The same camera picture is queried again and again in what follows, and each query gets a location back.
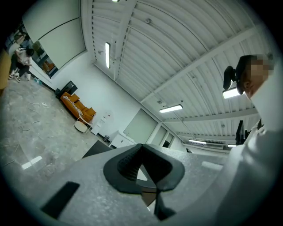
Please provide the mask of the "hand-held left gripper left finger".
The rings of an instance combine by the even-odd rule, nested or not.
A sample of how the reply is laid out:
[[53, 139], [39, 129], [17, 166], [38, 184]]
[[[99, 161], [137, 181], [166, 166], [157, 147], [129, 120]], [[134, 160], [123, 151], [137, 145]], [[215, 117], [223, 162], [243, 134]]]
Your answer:
[[142, 145], [137, 144], [111, 158], [103, 167], [108, 183], [117, 191], [127, 194], [141, 194], [137, 184], [138, 171], [142, 165]]

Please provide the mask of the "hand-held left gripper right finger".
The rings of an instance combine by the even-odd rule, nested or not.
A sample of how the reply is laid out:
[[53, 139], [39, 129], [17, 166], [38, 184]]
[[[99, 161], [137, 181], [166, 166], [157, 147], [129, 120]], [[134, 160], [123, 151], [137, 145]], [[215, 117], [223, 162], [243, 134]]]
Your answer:
[[181, 181], [185, 167], [179, 160], [147, 145], [142, 145], [142, 165], [161, 192], [173, 190]]

